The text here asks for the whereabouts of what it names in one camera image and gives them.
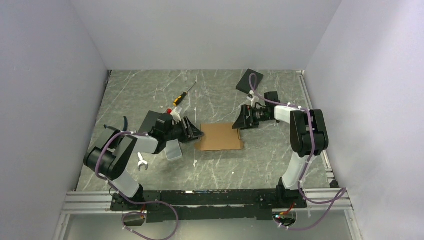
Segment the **brown cardboard box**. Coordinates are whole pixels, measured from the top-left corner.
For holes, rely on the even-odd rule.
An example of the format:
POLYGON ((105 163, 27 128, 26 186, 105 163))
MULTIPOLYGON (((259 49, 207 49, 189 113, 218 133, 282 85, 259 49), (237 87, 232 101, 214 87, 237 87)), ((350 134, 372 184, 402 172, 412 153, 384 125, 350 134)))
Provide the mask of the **brown cardboard box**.
POLYGON ((232 123, 202 123, 200 130, 204 135, 194 144, 199 151, 235 151, 244 148, 239 129, 232 123))

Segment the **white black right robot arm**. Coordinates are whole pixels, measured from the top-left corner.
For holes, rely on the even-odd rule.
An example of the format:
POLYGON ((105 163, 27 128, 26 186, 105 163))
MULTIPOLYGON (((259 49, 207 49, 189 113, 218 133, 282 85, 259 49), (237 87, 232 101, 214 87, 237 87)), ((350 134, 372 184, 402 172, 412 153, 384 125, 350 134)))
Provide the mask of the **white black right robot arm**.
POLYGON ((282 104, 276 91, 264 94, 264 104, 254 101, 242 105, 233 129, 258 128, 261 122, 289 124, 290 147, 293 151, 288 169, 281 178, 284 189, 275 194, 276 203, 287 208, 295 201, 292 191, 299 190, 313 161, 329 146, 324 115, 320 109, 306 110, 290 103, 282 104))

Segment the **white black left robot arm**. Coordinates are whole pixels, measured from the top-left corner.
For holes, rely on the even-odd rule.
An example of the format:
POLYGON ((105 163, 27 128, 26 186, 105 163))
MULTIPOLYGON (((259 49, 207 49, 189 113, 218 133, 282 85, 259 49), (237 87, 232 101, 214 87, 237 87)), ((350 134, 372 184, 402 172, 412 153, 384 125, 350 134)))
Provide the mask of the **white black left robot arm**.
POLYGON ((137 210, 144 203, 144 188, 127 170, 132 154, 137 153, 140 164, 147 167, 143 154, 174 153, 179 144, 199 140, 204 135, 186 116, 175 120, 169 113, 149 111, 137 132, 106 127, 86 152, 83 163, 119 191, 129 209, 137 210))

